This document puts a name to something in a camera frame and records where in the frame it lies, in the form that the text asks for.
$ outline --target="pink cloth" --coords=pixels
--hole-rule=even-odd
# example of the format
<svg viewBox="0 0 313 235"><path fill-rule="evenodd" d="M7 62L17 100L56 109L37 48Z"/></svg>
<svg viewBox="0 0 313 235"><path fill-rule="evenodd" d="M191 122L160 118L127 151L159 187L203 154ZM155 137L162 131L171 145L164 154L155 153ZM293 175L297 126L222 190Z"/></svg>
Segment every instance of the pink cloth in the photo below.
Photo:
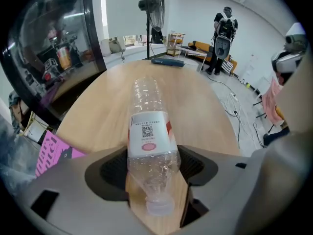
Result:
<svg viewBox="0 0 313 235"><path fill-rule="evenodd" d="M272 124L276 124L281 121L282 118L276 113L276 101L275 96L280 92L280 88L276 83L275 79L272 78L272 82L268 91L262 95L262 105L265 113L267 114L269 120Z"/></svg>
<svg viewBox="0 0 313 235"><path fill-rule="evenodd" d="M38 155L35 171L36 177L39 177L63 159L74 159L82 156L85 156L85 153L76 150L56 135L47 131Z"/></svg>

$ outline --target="round table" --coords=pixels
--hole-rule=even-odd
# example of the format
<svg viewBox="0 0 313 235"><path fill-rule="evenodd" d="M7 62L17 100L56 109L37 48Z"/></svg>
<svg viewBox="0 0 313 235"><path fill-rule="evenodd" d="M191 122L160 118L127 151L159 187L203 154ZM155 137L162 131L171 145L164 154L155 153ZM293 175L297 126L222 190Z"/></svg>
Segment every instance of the round table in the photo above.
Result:
<svg viewBox="0 0 313 235"><path fill-rule="evenodd" d="M62 121L57 136L86 153L127 145L129 106L136 79L154 77L167 103L177 144L239 155L231 123L205 77L188 68L140 60L121 64L99 76L80 95ZM187 184L179 172L172 182L175 210L170 216L146 213L145 193L132 177L126 191L135 215L155 234L179 229Z"/></svg>

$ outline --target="bottle cap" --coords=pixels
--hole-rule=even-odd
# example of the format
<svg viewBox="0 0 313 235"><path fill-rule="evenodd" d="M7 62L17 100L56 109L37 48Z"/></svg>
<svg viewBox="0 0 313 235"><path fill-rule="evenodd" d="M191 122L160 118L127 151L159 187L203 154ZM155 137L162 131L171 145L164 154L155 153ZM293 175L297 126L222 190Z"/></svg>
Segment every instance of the bottle cap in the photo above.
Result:
<svg viewBox="0 0 313 235"><path fill-rule="evenodd" d="M150 215L166 216L174 211L175 203L171 197L162 199L161 201L149 201L147 198L146 200L147 211Z"/></svg>

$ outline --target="pink poster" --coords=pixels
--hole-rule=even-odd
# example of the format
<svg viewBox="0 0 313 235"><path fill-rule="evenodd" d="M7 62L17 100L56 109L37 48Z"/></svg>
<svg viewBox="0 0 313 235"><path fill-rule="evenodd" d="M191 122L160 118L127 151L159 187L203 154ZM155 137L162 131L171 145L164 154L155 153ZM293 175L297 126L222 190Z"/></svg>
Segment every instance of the pink poster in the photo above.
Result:
<svg viewBox="0 0 313 235"><path fill-rule="evenodd" d="M36 177L42 175L61 160L79 158L84 155L83 152L69 146L56 135L47 131L37 160Z"/></svg>

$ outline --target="window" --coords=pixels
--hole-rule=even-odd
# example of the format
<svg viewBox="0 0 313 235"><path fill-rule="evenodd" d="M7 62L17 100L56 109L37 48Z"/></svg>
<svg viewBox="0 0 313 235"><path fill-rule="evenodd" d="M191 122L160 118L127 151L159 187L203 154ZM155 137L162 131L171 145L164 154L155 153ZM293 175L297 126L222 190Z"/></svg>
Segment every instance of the window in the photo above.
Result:
<svg viewBox="0 0 313 235"><path fill-rule="evenodd" d="M132 35L132 36L124 36L124 44L125 44L125 47L128 47L128 46L133 46L134 43L136 41L136 36L135 35Z"/></svg>

